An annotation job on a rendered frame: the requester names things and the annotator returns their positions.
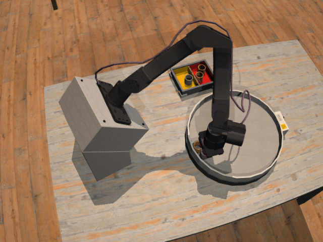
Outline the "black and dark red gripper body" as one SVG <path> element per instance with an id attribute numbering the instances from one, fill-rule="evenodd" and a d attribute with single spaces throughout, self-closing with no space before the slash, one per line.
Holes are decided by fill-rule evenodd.
<path id="1" fill-rule="evenodd" d="M 211 142 L 206 138 L 206 131 L 199 132 L 199 142 L 202 147 L 204 155 L 207 156 L 207 158 L 211 158 L 215 155 L 222 155 L 224 153 L 223 148 L 214 150 L 216 143 L 218 142 Z"/>

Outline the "yellow bin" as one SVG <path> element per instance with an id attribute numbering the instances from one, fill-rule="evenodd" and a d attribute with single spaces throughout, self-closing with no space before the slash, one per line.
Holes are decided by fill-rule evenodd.
<path id="1" fill-rule="evenodd" d="M 188 89 L 188 88 L 191 88 L 191 87 L 194 87 L 194 86 L 198 86 L 199 84 L 197 83 L 195 77 L 193 76 L 191 70 L 189 69 L 189 67 L 183 67 L 183 68 L 180 68 L 180 69 L 176 69 L 174 70 L 174 73 L 175 75 L 177 76 L 183 90 L 184 89 Z M 186 85 L 184 83 L 184 78 L 185 78 L 185 75 L 187 74 L 190 74 L 193 76 L 193 80 L 192 80 L 192 84 L 191 85 Z"/>

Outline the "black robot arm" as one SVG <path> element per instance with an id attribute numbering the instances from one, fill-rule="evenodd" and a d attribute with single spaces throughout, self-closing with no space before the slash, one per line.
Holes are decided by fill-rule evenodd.
<path id="1" fill-rule="evenodd" d="M 242 146 L 246 126 L 229 120 L 230 111 L 230 75 L 232 42 L 228 36 L 207 26 L 199 25 L 186 34 L 159 56 L 145 66 L 140 67 L 125 80 L 117 81 L 114 88 L 110 83 L 97 83 L 104 101 L 116 123 L 130 125 L 131 120 L 123 105 L 132 93 L 139 93 L 151 81 L 168 69 L 204 47 L 213 48 L 213 94 L 211 117 L 206 137 L 216 143 L 214 150 L 221 149 L 225 143 Z M 123 83 L 124 82 L 124 83 Z M 113 88 L 113 89 L 112 89 Z"/>

